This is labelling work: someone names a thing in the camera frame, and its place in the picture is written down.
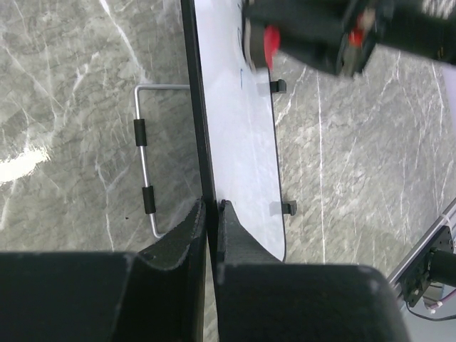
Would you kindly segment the small white whiteboard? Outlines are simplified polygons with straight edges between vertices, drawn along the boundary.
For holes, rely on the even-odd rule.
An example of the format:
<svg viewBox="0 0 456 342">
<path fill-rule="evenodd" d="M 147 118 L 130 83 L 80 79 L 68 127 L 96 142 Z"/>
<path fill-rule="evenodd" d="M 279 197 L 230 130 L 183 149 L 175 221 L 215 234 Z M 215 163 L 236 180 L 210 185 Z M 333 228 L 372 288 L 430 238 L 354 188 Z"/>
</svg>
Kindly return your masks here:
<svg viewBox="0 0 456 342">
<path fill-rule="evenodd" d="M 242 51 L 241 1 L 183 1 L 182 19 L 221 341 L 273 341 L 266 270 L 286 254 L 266 71 Z"/>
</svg>

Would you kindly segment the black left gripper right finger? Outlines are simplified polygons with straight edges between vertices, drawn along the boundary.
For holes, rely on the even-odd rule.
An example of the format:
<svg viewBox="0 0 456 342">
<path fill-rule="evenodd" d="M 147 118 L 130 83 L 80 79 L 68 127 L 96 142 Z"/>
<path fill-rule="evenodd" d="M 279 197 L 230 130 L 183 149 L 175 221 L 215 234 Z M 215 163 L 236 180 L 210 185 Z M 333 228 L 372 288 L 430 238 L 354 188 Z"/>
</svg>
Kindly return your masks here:
<svg viewBox="0 0 456 342">
<path fill-rule="evenodd" d="M 408 341 L 385 277 L 357 264 L 286 264 L 219 212 L 216 271 L 221 341 Z"/>
</svg>

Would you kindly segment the red bone-shaped eraser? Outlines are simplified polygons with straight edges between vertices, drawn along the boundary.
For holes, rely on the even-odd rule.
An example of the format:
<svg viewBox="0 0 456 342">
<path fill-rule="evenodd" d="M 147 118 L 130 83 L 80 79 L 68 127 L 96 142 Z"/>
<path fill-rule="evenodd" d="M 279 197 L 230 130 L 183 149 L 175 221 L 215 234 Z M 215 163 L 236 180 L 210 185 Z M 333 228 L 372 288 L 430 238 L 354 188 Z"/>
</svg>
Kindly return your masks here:
<svg viewBox="0 0 456 342">
<path fill-rule="evenodd" d="M 242 50 L 248 67 L 253 71 L 270 70 L 281 43 L 280 32 L 275 26 L 264 26 L 243 20 Z"/>
</svg>

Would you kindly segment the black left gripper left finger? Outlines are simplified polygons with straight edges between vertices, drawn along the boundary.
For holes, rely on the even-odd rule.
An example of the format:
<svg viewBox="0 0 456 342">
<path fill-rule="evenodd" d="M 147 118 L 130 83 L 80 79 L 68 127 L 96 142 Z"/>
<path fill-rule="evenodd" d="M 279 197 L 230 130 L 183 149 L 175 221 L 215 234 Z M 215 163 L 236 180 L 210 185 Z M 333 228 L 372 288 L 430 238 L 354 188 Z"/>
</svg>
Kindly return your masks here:
<svg viewBox="0 0 456 342">
<path fill-rule="evenodd" d="M 140 252 L 4 252 L 3 341 L 201 341 L 206 208 Z"/>
</svg>

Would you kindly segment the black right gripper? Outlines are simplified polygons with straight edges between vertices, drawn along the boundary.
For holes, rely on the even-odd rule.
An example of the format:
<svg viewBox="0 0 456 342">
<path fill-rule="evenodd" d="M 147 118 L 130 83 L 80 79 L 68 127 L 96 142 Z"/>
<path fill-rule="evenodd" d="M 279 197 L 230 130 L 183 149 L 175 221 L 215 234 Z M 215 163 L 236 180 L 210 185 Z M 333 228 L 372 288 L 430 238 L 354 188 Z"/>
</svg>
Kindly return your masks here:
<svg viewBox="0 0 456 342">
<path fill-rule="evenodd" d="M 245 1 L 245 18 L 277 27 L 277 52 L 324 73 L 362 73 L 377 45 L 455 65 L 454 1 Z"/>
</svg>

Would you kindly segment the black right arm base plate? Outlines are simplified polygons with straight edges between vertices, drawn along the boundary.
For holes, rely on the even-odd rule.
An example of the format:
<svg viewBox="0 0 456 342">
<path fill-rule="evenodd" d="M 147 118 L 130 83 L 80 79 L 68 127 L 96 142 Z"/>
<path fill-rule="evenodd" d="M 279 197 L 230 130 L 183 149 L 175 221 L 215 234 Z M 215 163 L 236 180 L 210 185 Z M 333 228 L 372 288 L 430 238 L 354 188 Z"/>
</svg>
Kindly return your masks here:
<svg viewBox="0 0 456 342">
<path fill-rule="evenodd" d="M 411 307 L 436 283 L 455 288 L 455 245 L 448 226 L 439 228 L 399 277 L 403 298 Z"/>
</svg>

